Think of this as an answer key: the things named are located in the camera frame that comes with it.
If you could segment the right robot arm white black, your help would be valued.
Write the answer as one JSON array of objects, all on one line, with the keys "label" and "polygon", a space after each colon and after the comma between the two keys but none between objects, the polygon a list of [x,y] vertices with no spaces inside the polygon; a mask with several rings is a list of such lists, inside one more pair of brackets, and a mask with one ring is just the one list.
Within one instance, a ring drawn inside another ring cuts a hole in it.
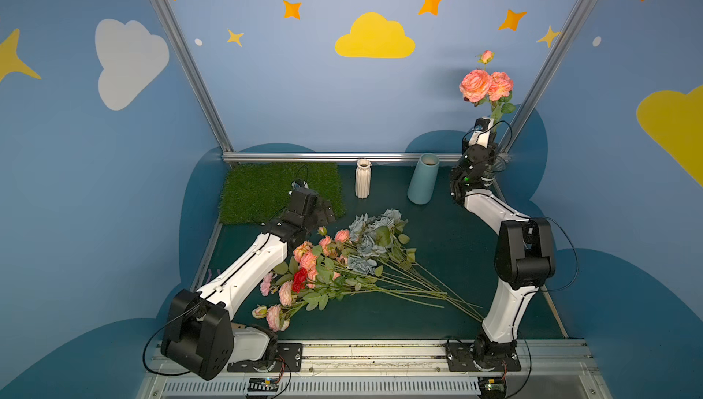
[{"label": "right robot arm white black", "polygon": [[483,186],[494,146],[462,143],[462,155],[450,172],[450,195],[498,235],[494,269],[498,285],[472,358],[483,369],[491,360],[516,352],[520,322],[533,296],[554,276],[554,238],[545,218],[530,218],[513,209]]}]

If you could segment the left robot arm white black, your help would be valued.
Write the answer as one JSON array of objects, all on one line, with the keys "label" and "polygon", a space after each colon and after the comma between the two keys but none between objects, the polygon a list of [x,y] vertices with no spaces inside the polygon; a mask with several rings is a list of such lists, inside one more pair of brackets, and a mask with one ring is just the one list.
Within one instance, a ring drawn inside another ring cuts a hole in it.
[{"label": "left robot arm white black", "polygon": [[282,215],[267,223],[254,243],[210,283],[181,290],[170,303],[161,354],[187,373],[210,381],[228,365],[261,370],[276,365],[276,334],[257,327],[234,327],[246,298],[273,269],[316,229],[335,221],[332,204],[318,192],[295,188]]}]

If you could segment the red carnation flower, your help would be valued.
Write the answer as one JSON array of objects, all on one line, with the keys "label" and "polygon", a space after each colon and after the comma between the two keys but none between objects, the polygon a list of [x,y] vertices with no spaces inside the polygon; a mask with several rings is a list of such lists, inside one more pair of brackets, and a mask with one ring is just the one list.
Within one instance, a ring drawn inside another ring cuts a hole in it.
[{"label": "red carnation flower", "polygon": [[352,277],[348,274],[327,269],[324,266],[311,270],[300,268],[293,279],[285,283],[279,292],[295,297],[302,297],[309,293],[338,295],[350,287],[346,283],[350,278]]}]

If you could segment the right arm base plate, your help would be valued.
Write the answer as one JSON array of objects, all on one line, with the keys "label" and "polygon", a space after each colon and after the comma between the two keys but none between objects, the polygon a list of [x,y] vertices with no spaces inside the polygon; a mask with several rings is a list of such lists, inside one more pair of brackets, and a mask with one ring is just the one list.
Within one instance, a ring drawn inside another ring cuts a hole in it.
[{"label": "right arm base plate", "polygon": [[444,348],[451,372],[517,373],[522,370],[515,342],[447,340]]}]

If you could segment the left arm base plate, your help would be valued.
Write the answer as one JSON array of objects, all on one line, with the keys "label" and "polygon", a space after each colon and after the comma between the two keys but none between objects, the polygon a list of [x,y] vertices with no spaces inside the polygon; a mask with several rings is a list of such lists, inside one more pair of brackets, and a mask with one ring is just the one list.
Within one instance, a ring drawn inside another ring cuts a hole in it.
[{"label": "left arm base plate", "polygon": [[256,361],[229,362],[228,373],[279,373],[283,367],[287,373],[299,373],[302,366],[304,346],[301,342],[270,344],[264,356]]}]

